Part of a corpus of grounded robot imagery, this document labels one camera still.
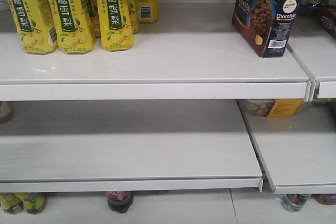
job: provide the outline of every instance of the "bottle label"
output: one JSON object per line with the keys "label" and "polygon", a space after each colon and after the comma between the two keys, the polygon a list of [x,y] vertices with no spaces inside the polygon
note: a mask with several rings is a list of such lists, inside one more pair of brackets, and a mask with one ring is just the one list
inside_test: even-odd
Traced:
{"label": "bottle label", "polygon": [[0,102],[0,119],[4,118],[12,110],[8,102]]}
{"label": "bottle label", "polygon": [[107,191],[106,194],[109,198],[114,199],[114,200],[123,200],[125,199],[129,191]]}

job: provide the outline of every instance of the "cereal image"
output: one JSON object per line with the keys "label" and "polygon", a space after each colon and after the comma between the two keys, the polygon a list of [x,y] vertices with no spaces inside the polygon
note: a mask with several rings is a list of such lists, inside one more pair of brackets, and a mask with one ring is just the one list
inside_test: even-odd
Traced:
{"label": "cereal image", "polygon": [[272,6],[269,0],[259,0],[251,11],[250,33],[253,38],[269,32],[273,24]]}

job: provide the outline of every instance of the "brown bottle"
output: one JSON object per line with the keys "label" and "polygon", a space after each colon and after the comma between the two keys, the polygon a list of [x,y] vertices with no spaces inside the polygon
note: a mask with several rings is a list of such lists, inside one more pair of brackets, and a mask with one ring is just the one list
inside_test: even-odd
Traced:
{"label": "brown bottle", "polygon": [[14,116],[14,111],[9,102],[0,101],[0,124],[8,122]]}

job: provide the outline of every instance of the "red label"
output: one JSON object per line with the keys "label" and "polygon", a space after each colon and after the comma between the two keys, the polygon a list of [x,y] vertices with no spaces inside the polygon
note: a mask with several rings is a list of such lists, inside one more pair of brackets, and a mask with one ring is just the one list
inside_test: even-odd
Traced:
{"label": "red label", "polygon": [[107,191],[106,192],[108,197],[112,199],[116,199],[116,200],[125,199],[129,193],[130,193],[129,191]]}

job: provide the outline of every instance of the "barcode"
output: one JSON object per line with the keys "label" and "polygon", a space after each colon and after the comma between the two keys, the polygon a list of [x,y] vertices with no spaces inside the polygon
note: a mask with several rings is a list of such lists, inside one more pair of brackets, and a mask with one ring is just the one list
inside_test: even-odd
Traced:
{"label": "barcode", "polygon": [[140,18],[152,18],[152,6],[141,6],[140,7]]}
{"label": "barcode", "polygon": [[268,48],[282,48],[285,47],[287,40],[271,40],[268,44]]}
{"label": "barcode", "polygon": [[49,44],[50,45],[55,44],[56,40],[57,40],[56,29],[55,27],[53,27],[49,30]]}

